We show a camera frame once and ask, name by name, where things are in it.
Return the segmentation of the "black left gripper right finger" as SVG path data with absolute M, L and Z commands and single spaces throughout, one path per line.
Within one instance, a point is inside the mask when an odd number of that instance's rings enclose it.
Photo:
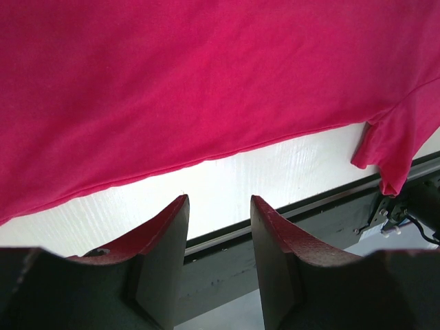
M 439 252 L 357 256 L 250 202 L 266 329 L 438 329 Z

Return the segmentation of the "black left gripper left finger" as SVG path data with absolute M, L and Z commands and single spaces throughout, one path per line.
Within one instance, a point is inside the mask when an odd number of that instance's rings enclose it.
M 189 198 L 83 256 L 1 249 L 2 329 L 172 329 Z

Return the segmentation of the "pink t shirt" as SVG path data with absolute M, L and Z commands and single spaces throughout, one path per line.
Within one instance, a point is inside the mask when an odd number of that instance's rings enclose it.
M 2 1 L 1 222 L 368 124 L 396 195 L 439 128 L 438 1 Z

